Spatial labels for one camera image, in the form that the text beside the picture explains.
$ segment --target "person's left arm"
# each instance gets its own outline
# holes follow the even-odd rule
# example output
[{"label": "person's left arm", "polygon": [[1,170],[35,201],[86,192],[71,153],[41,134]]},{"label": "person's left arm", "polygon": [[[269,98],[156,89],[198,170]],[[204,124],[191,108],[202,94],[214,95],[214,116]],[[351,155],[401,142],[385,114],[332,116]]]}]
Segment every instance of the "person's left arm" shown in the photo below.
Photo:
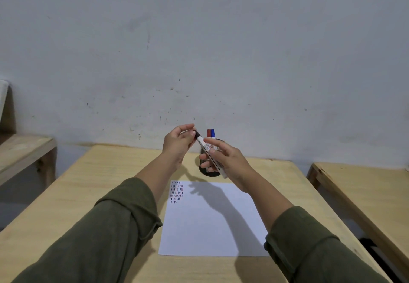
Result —
[{"label": "person's left arm", "polygon": [[193,124],[166,137],[162,153],[134,178],[101,198],[13,283],[123,282],[129,267],[162,225],[156,202],[194,143]]}]

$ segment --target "rolled-up sleeve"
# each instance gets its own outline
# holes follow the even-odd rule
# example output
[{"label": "rolled-up sleeve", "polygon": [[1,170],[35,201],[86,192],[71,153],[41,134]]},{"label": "rolled-up sleeve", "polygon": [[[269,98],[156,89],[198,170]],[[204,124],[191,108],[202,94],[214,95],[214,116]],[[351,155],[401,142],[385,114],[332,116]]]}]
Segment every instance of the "rolled-up sleeve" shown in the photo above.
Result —
[{"label": "rolled-up sleeve", "polygon": [[276,219],[264,248],[289,282],[388,282],[299,206]]},{"label": "rolled-up sleeve", "polygon": [[149,187],[140,179],[127,179],[98,200],[13,283],[121,283],[160,226]]}]

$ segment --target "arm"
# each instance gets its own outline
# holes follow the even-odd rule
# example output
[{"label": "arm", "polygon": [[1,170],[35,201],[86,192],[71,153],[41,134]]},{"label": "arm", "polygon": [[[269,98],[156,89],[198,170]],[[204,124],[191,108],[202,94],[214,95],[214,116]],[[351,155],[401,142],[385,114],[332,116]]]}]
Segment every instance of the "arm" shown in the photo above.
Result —
[{"label": "arm", "polygon": [[156,202],[193,144],[193,124],[165,137],[162,153],[101,198],[13,283],[123,282],[135,256],[162,226]]},{"label": "arm", "polygon": [[[211,150],[211,154],[232,182],[253,198],[269,232],[264,248],[290,282],[388,282],[259,175],[237,148],[212,138],[204,140],[223,150]],[[199,158],[206,159],[206,154]]]}]

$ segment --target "shirt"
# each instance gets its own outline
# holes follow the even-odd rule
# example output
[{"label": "shirt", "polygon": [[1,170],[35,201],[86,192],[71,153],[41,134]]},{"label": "shirt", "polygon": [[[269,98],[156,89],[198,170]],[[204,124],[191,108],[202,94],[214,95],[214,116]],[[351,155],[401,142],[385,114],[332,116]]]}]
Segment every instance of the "shirt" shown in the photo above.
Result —
[{"label": "shirt", "polygon": [[[138,178],[127,179],[13,283],[122,283],[161,226],[149,187]],[[299,206],[276,219],[264,248],[289,282],[388,282]]]}]

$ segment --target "pen holder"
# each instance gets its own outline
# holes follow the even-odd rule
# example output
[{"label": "pen holder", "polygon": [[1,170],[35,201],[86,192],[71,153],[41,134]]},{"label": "pen holder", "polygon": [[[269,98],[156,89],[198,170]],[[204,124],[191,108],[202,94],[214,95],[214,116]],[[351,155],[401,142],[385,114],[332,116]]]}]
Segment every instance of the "pen holder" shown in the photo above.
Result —
[{"label": "pen holder", "polygon": [[[200,153],[201,154],[204,154],[205,152],[203,151],[203,149],[201,148],[200,149]],[[206,161],[208,161],[209,159],[205,159],[205,160],[200,160],[200,163],[199,163],[199,170],[200,170],[200,172],[202,172],[202,174],[204,174],[204,175],[206,175],[206,176],[209,176],[209,177],[216,177],[216,176],[219,176],[220,175],[220,173],[219,172],[206,172],[206,170],[208,170],[208,167],[206,167],[206,168],[202,168],[202,167],[200,167],[200,165],[202,164],[202,163],[204,163],[204,162],[206,162]]]}]

